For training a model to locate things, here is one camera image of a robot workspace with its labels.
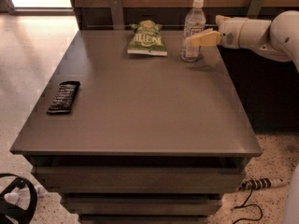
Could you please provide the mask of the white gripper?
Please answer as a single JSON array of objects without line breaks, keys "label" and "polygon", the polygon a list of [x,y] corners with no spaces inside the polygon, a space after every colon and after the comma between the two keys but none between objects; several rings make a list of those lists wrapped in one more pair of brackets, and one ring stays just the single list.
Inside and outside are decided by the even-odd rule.
[{"label": "white gripper", "polygon": [[187,37],[185,43],[190,47],[213,47],[221,43],[230,49],[257,49],[269,41],[269,20],[217,15],[216,24],[219,32],[208,28]]}]

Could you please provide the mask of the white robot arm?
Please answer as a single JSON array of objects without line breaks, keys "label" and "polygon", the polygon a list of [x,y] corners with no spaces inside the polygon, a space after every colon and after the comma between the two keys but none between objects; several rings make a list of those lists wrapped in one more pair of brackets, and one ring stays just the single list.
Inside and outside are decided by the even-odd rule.
[{"label": "white robot arm", "polygon": [[218,30],[212,28],[187,37],[188,48],[222,45],[228,49],[249,49],[277,62],[293,61],[299,71],[299,12],[290,10],[272,21],[216,16]]}]

